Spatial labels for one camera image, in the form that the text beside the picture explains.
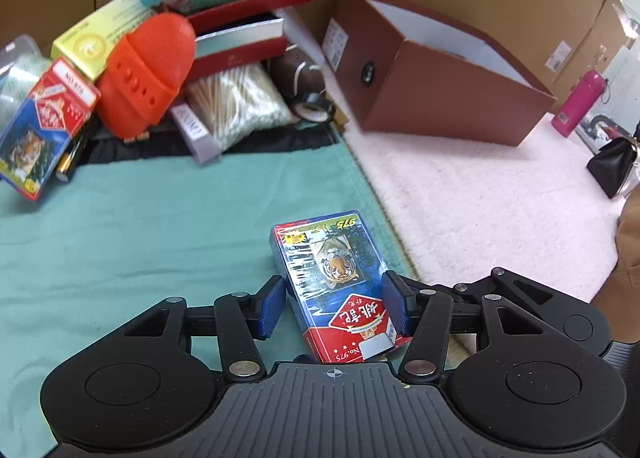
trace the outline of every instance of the blue gripper pad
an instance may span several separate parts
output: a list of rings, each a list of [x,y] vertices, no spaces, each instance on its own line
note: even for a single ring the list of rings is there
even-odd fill
[[[258,332],[261,337],[271,337],[273,329],[278,323],[286,302],[286,284],[287,282],[282,276],[273,276],[260,289],[260,292],[263,292],[270,288],[262,298],[262,309],[258,319]]]
[[[382,302],[391,322],[401,336],[413,335],[407,309],[415,310],[415,294],[398,274],[388,270],[382,275]]]

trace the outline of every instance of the card box with tiger image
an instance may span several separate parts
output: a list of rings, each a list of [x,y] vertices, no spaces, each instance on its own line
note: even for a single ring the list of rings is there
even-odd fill
[[[55,61],[0,138],[0,176],[29,200],[37,200],[99,97],[68,63]]]
[[[276,225],[271,250],[303,336],[322,362],[362,362],[404,344],[382,303],[387,270],[357,211]]]

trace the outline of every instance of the black pouch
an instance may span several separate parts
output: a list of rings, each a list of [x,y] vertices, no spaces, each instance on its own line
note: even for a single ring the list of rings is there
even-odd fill
[[[587,164],[587,169],[609,198],[620,192],[638,156],[634,140],[614,138]]]

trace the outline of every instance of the teal cloth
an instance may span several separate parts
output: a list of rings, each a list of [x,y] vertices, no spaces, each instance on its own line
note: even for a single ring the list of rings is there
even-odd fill
[[[209,167],[156,158],[80,167],[36,204],[0,183],[0,450],[41,458],[54,439],[38,395],[60,362],[169,296],[190,306],[255,292],[276,273],[271,226],[358,209],[386,263],[405,260],[342,144],[224,156]],[[268,368],[308,352],[287,306]],[[215,338],[193,354],[213,369]]]

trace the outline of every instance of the pink water bottle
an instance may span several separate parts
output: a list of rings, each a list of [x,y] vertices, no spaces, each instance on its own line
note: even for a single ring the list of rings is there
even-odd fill
[[[585,73],[566,102],[560,106],[556,116],[551,120],[554,128],[562,136],[569,136],[606,88],[607,80],[596,70],[589,70]]]

